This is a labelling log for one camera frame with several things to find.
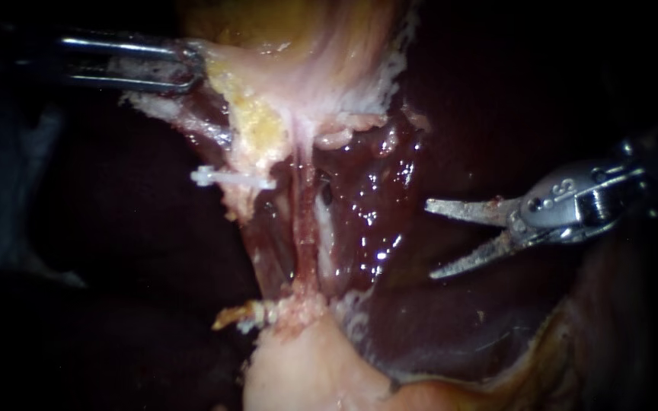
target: white fibrous tissue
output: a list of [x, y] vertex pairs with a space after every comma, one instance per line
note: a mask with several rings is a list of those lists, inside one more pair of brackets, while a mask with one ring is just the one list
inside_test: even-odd
[[192, 177], [199, 185], [220, 185], [223, 202], [242, 222], [251, 219], [257, 194], [275, 187], [270, 172], [276, 163], [289, 156], [310, 163], [314, 146], [338, 148], [352, 132], [386, 123], [398, 89], [394, 78], [405, 69], [404, 52], [417, 22], [408, 16], [395, 33], [392, 28], [403, 21], [395, 2], [294, 3], [305, 12], [300, 20], [268, 21], [275, 12], [263, 9], [241, 15], [264, 13], [254, 19], [283, 25], [280, 35], [260, 24], [236, 23], [220, 32], [240, 33], [234, 39], [190, 42], [206, 67], [205, 89], [196, 92], [219, 94], [227, 106], [229, 147], [210, 119], [191, 109], [190, 96], [124, 97], [137, 110], [225, 148], [219, 171], [200, 168]]

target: scissor blade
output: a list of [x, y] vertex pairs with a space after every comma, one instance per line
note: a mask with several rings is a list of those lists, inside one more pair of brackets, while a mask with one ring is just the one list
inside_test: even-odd
[[493, 199], [483, 202], [428, 199], [426, 211], [455, 220], [483, 225], [507, 226], [509, 214], [519, 208], [520, 199]]
[[508, 257], [534, 245], [533, 243], [520, 243], [512, 238], [509, 231], [502, 231], [498, 237], [480, 245], [471, 254], [464, 256], [453, 263], [440, 267], [430, 273], [431, 279], [445, 279], [462, 272], [471, 271], [491, 263], [494, 260]]

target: dark background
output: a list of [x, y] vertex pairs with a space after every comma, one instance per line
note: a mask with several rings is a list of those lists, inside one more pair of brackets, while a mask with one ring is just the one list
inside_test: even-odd
[[[171, 10], [169, 4], [126, 0], [56, 4], [7, 0], [0, 2], [0, 19], [177, 35]], [[580, 117], [582, 132], [586, 127], [604, 128], [614, 141], [658, 123], [658, 2], [639, 7], [602, 2], [543, 8], [495, 2], [439, 5], [436, 16], [444, 14], [451, 22], [474, 27], [468, 32], [458, 29], [460, 40], [464, 35], [480, 35], [478, 28], [483, 27], [481, 35], [524, 45], [531, 58], [545, 67], [546, 75], [556, 78], [555, 83], [577, 102], [571, 110]], [[94, 96], [89, 91], [34, 88], [4, 78], [0, 78], [0, 96], [3, 110], [17, 107], [21, 115], [17, 122], [25, 120], [15, 123], [22, 127], [27, 122], [36, 124], [48, 103], [61, 107], [69, 118], [82, 121], [87, 117], [84, 110], [97, 111], [96, 107], [113, 100], [112, 94]], [[14, 120], [5, 116], [2, 121]], [[129, 125], [119, 126], [121, 122]], [[125, 133], [137, 122], [135, 117], [124, 120], [115, 116], [112, 125]], [[70, 123], [66, 134], [77, 134], [73, 124], [77, 125], [77, 121]], [[154, 134], [169, 132], [168, 127], [154, 123], [143, 126], [144, 133], [149, 130]], [[175, 142], [165, 149], [177, 153], [173, 158], [157, 161], [196, 163], [180, 144]], [[66, 142], [61, 145], [65, 148], [59, 148], [60, 151], [67, 149]], [[213, 204], [214, 214], [220, 216], [216, 193], [189, 193], [196, 196], [192, 198], [194, 202]], [[186, 226], [189, 222], [179, 224]], [[234, 228], [219, 222], [219, 218], [200, 224], [211, 227], [212, 232], [229, 233], [223, 235], [236, 238]], [[34, 225], [30, 235], [37, 239], [42, 235], [40, 229]], [[656, 268], [649, 278], [653, 319], [651, 407], [658, 409], [658, 223], [652, 224], [650, 232], [656, 256]], [[48, 263], [61, 270], [113, 270], [113, 275], [105, 279], [95, 277], [101, 278], [95, 289], [64, 288], [19, 272], [0, 271], [0, 408], [205, 409], [215, 403], [237, 406], [239, 390], [233, 385], [236, 375], [230, 370], [244, 358], [249, 343], [231, 337], [215, 338], [205, 318], [209, 319], [221, 304], [239, 303], [255, 295], [255, 285], [245, 280], [248, 282], [239, 282], [235, 285], [237, 291], [228, 295], [207, 292], [209, 297], [220, 300], [208, 304], [204, 295], [190, 290], [218, 285], [205, 285], [205, 280], [194, 274], [168, 281], [156, 277], [144, 280], [143, 276], [128, 274], [119, 277], [113, 268], [117, 262], [105, 260], [84, 268], [87, 264], [77, 258], [77, 252], [73, 252], [72, 258], [65, 255], [67, 250], [88, 249], [96, 243], [92, 240], [85, 245], [70, 244], [70, 248], [63, 247], [46, 256]], [[216, 256], [234, 255], [223, 258], [222, 267], [240, 265], [242, 271], [249, 272], [240, 250], [220, 250], [219, 242], [213, 246], [218, 249], [213, 251]], [[145, 249], [163, 251], [158, 239]], [[170, 269], [149, 259], [143, 264], [157, 266], [161, 271]], [[63, 364], [67, 371], [60, 371]], [[133, 380], [134, 375], [138, 376], [137, 381]]]

